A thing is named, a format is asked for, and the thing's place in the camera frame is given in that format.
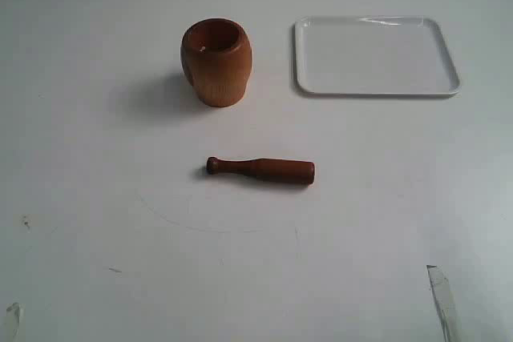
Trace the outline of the white rectangular plastic tray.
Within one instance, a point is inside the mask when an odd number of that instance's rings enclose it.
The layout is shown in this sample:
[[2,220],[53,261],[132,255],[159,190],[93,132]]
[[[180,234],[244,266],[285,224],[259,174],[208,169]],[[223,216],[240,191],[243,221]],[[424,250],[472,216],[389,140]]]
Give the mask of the white rectangular plastic tray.
[[298,87],[316,96],[449,98],[461,87],[427,17],[311,16],[294,25]]

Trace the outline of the clear tape strip right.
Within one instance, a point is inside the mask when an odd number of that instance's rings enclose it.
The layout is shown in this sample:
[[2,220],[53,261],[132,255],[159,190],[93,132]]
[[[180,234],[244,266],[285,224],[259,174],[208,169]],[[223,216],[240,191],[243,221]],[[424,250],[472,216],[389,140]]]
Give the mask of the clear tape strip right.
[[460,342],[461,327],[450,282],[438,266],[427,265],[426,270],[443,338],[447,342]]

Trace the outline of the dark brown wooden pestle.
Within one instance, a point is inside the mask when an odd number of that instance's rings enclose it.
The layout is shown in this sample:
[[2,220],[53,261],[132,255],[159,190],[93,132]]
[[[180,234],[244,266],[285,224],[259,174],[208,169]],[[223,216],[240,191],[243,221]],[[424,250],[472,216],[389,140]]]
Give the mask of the dark brown wooden pestle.
[[210,175],[243,175],[274,183],[290,183],[301,186],[313,184],[315,165],[313,162],[287,159],[251,159],[232,161],[209,157],[206,171]]

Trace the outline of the clear tape piece left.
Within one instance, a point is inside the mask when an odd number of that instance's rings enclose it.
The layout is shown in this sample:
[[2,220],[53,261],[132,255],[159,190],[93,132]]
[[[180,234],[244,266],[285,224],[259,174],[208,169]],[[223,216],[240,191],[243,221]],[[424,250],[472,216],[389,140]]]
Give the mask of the clear tape piece left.
[[6,340],[15,341],[23,317],[23,308],[20,303],[15,302],[6,309],[5,330]]

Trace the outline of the wooden mortar cup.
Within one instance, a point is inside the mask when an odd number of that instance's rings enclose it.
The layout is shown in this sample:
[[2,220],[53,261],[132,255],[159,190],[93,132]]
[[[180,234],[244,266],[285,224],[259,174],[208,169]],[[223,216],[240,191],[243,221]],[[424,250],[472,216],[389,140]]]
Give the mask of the wooden mortar cup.
[[252,71],[252,47],[241,25],[209,18],[190,26],[182,37],[184,74],[201,102],[229,107],[239,102]]

